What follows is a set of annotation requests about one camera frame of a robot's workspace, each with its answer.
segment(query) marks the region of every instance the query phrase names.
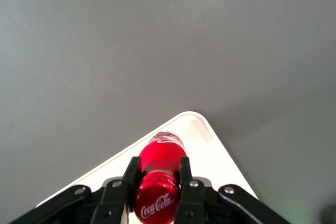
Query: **bottle label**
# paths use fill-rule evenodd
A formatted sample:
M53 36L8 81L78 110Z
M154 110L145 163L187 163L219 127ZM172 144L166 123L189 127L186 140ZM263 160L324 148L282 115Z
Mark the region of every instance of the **bottle label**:
M173 203L173 200L169 197L169 193L158 196L155 203L151 204L150 206L143 206L141 208L141 218L147 219L149 216L160 212L171 203Z

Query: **screw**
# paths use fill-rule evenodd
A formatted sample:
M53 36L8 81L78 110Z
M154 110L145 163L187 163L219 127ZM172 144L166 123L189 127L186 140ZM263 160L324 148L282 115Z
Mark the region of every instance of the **screw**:
M192 187L197 187L198 186L198 181L192 180L192 181L189 182L189 185L192 186Z
M193 218L194 217L194 212L187 211L187 212L185 212L185 215L188 216L189 218Z
M75 191L75 195L82 194L82 193L84 193L85 190L86 190L85 187L79 188Z
M224 187L224 192L226 192L227 194L233 194L235 190L230 186L226 186Z
M112 183L112 187L118 187L118 186L120 186L121 185L121 180L117 180L117 181L114 181L113 183Z

